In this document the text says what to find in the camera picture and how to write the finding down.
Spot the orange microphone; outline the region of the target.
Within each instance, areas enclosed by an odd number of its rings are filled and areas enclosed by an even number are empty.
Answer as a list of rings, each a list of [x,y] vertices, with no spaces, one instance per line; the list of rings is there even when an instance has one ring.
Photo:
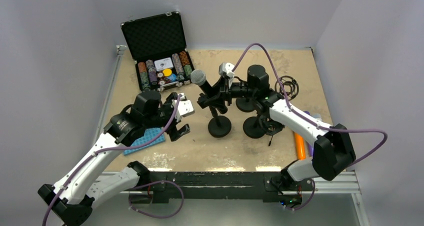
[[[306,148],[305,148],[305,141],[302,138],[301,135],[298,133],[293,133],[294,135],[294,142],[295,142],[295,149],[297,154],[298,160],[305,160],[306,159]]]

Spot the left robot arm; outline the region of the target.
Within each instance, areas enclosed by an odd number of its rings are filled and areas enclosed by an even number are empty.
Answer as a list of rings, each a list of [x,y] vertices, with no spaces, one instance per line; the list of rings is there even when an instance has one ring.
[[[194,112],[192,102],[183,93],[173,92],[166,100],[155,90],[139,93],[133,103],[110,119],[92,148],[65,176],[39,188],[38,195],[47,204],[47,212],[55,213],[66,226],[80,226],[95,208],[122,191],[142,191],[152,186],[150,170],[138,161],[103,180],[99,176],[147,129],[159,128],[171,141],[188,134],[188,124],[182,128],[177,125]]]

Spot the black silver-head microphone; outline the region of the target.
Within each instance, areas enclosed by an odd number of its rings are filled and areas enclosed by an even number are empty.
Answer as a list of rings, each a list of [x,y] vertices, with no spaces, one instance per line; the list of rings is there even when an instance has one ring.
[[[191,82],[202,90],[203,93],[199,95],[199,98],[197,99],[197,104],[202,108],[205,109],[208,106],[206,106],[206,100],[211,98],[222,98],[220,93],[219,94],[213,94],[212,93],[212,86],[206,79],[206,74],[201,69],[195,69],[192,71],[190,75]]]

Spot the white microphone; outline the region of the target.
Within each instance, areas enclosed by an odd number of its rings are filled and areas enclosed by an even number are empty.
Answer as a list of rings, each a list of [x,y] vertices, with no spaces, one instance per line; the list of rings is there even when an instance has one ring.
[[[322,119],[322,116],[319,113],[313,114],[312,117],[315,118],[315,119],[317,119],[317,120],[319,120],[319,121],[322,121],[323,120]]]

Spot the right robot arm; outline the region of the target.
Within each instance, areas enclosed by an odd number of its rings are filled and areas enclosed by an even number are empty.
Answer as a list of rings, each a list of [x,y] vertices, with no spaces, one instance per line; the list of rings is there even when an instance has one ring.
[[[213,113],[225,114],[233,99],[248,100],[248,111],[257,113],[243,123],[248,137],[273,136],[288,127],[312,144],[311,157],[298,159],[281,171],[280,182],[284,188],[292,190],[300,181],[315,177],[331,181],[356,160],[351,138],[342,124],[331,126],[299,111],[282,93],[270,88],[269,75],[263,66],[251,65],[247,80],[240,82],[234,82],[233,68],[231,63],[223,63],[220,78],[214,85],[208,83],[204,72],[193,71],[191,81],[203,91],[197,103]]]

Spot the black tripod shock mount stand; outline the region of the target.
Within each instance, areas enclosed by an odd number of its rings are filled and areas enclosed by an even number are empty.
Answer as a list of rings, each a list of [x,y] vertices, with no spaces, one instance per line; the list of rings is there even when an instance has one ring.
[[[278,80],[282,83],[283,87],[281,87],[279,83],[276,81],[274,84],[275,91],[279,91],[279,93],[282,95],[283,94],[282,88],[284,88],[289,101],[297,97],[297,95],[299,94],[300,88],[299,88],[299,84],[292,76],[283,75],[279,77]],[[281,132],[285,128],[285,126],[281,123],[271,121],[271,119],[269,119],[267,122],[270,123],[270,125],[267,127],[269,135],[270,135],[268,146],[270,147],[272,144],[274,135]]]

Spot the black shock mount round stand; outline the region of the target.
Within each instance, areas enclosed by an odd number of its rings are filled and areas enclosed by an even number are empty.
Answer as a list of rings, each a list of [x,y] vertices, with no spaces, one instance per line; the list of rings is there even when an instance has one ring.
[[[286,126],[265,115],[248,117],[242,126],[246,136],[252,139],[259,139],[265,135],[274,136],[281,132]]]

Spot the black clip round base stand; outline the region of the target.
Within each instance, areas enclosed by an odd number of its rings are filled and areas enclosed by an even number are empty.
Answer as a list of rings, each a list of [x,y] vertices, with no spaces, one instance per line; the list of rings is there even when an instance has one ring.
[[[240,111],[245,113],[255,111],[259,114],[263,112],[260,102],[251,98],[237,98],[235,104]]]

